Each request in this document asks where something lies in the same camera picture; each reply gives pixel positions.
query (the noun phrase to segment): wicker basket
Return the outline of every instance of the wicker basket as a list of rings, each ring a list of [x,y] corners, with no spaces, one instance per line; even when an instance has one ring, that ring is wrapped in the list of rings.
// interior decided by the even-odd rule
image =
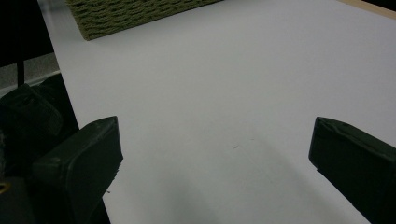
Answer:
[[[65,0],[82,36],[92,40],[221,0]]]

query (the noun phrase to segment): white table surface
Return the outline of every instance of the white table surface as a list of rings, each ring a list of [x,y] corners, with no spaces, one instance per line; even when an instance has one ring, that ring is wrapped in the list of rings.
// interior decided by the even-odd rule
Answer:
[[[88,42],[43,15],[80,127],[119,118],[113,224],[368,223],[308,150],[317,116],[396,146],[396,21],[229,0]]]

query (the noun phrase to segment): wooden edge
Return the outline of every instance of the wooden edge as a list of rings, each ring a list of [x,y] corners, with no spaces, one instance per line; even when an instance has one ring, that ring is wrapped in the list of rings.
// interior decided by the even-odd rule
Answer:
[[[379,7],[374,4],[364,2],[361,0],[338,0],[338,1],[396,20],[396,11],[392,11],[384,7]]]

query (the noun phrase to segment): woven basket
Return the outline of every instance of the woven basket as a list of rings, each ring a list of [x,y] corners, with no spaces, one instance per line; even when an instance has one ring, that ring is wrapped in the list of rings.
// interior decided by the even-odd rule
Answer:
[[[92,40],[221,0],[65,0],[82,36]]]

